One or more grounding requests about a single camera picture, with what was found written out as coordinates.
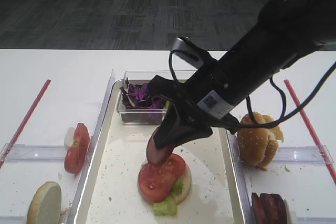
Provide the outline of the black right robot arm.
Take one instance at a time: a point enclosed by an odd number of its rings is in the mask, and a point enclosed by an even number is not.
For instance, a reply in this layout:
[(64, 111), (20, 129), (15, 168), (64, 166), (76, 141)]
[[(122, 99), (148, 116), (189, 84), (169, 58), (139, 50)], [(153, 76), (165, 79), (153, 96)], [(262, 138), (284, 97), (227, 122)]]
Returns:
[(171, 50), (196, 68), (185, 82), (155, 76), (151, 94), (170, 102), (155, 133), (162, 141), (211, 135), (213, 127), (235, 133), (246, 127), (231, 110), (282, 69), (335, 43), (335, 0), (270, 0), (256, 25), (219, 60), (180, 37)]

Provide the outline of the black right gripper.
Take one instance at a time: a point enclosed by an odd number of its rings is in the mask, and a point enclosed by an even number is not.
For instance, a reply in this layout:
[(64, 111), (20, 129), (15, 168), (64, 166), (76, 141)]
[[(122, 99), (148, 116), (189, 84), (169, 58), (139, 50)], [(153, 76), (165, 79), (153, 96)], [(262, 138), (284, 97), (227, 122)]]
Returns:
[(201, 109), (186, 93), (186, 84), (156, 75), (148, 84), (151, 95), (158, 95), (171, 104), (161, 125), (154, 133), (156, 148), (177, 147), (187, 142), (207, 138), (212, 127), (239, 130), (238, 120), (229, 113), (217, 119)]

